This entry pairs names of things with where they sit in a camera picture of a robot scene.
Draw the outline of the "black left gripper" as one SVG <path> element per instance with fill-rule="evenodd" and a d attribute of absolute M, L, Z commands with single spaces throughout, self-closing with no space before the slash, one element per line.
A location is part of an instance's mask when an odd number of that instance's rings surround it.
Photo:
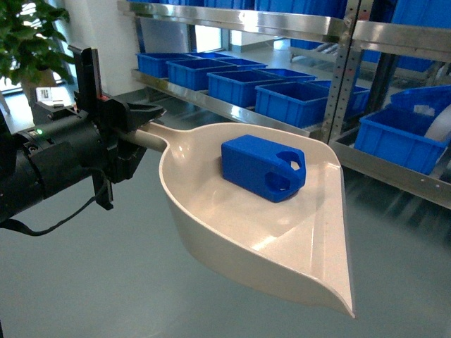
<path fill-rule="evenodd" d="M 132 104 L 116 97 L 102 96 L 99 99 L 98 115 L 88 116 L 97 127 L 106 147 L 104 172 L 110 182 L 129 180 L 135 174 L 146 148 L 120 139 L 127 134 L 160 118 L 166 109 L 154 104 Z"/>

